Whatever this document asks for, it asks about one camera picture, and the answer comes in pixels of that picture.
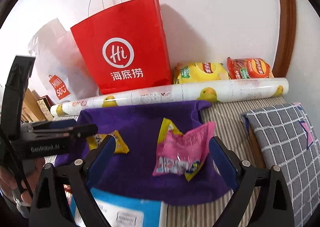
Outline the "person left hand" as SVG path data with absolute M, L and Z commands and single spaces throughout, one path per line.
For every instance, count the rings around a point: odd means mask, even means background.
M 37 158 L 34 160 L 35 162 L 35 168 L 32 172 L 30 172 L 27 175 L 27 181 L 29 183 L 30 189 L 32 191 L 35 191 L 35 187 L 37 185 L 37 182 L 39 180 L 39 176 L 41 174 L 42 168 L 45 164 L 44 157 Z M 13 176 L 13 174 L 8 171 L 6 168 L 1 166 L 1 175 L 0 175 L 0 182 L 1 182 L 1 191 L 3 194 L 9 198 L 12 202 L 14 201 L 12 196 L 12 190 L 17 189 L 17 183 Z M 31 206 L 32 198 L 27 191 L 26 185 L 24 181 L 21 182 L 22 187 L 25 189 L 23 193 L 21 193 L 21 200 L 27 204 L 28 206 Z

